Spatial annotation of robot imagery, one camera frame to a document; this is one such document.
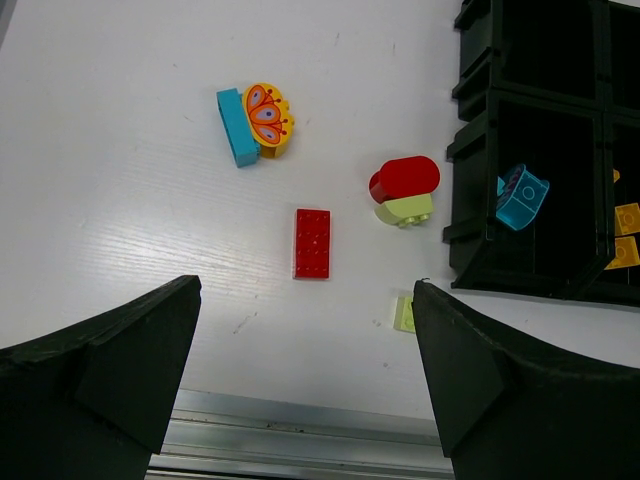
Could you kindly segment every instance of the orange butterfly pattern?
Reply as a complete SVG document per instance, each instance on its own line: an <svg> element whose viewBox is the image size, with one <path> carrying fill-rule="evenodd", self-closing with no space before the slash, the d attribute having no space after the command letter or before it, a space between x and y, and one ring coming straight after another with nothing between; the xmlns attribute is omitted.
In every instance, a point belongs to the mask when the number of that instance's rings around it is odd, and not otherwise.
<svg viewBox="0 0 640 480"><path fill-rule="evenodd" d="M284 145L293 133L294 118L289 114L289 102L280 91L268 83L258 83L244 93L244 109L251 133L267 150L268 157L277 157L284 152Z"/></svg>

